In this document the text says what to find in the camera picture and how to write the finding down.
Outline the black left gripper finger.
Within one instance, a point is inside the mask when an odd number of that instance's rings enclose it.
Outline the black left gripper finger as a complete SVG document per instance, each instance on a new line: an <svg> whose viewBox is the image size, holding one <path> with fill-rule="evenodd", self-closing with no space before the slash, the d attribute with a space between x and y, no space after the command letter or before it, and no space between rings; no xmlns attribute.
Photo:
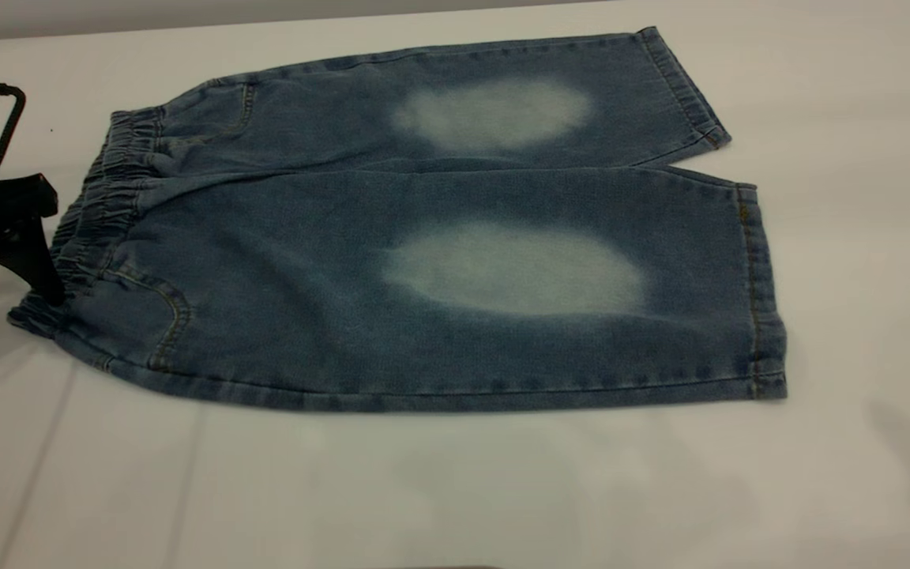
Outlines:
<svg viewBox="0 0 910 569"><path fill-rule="evenodd" d="M19 224L0 240L0 266L9 269L51 306L66 299L41 224Z"/></svg>

